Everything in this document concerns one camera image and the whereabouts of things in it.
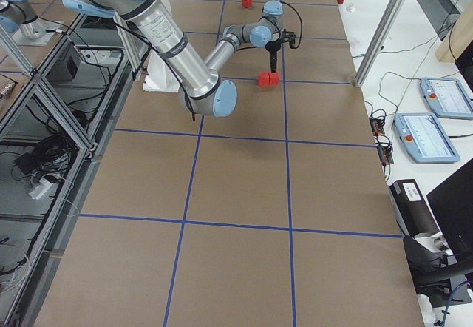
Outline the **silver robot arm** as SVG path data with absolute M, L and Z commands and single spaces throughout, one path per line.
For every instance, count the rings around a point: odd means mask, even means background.
M 265 47 L 283 30 L 283 6 L 271 0 L 264 4 L 260 20 L 227 27 L 224 36 L 207 58 L 201 58 L 177 26 L 161 0 L 62 0 L 77 13 L 102 18 L 118 14 L 136 25 L 146 43 L 170 68 L 182 84 L 179 97 L 193 114 L 226 117 L 237 105 L 237 87 L 223 80 L 219 71 L 242 44 Z

